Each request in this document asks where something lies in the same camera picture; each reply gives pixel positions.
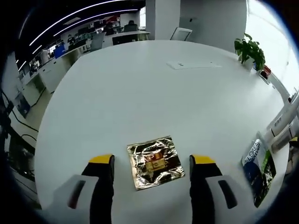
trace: reflective foil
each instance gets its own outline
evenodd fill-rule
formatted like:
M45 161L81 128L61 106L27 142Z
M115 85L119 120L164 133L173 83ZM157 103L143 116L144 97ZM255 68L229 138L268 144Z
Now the reflective foil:
M137 190L151 188L185 175L170 136L128 145Z

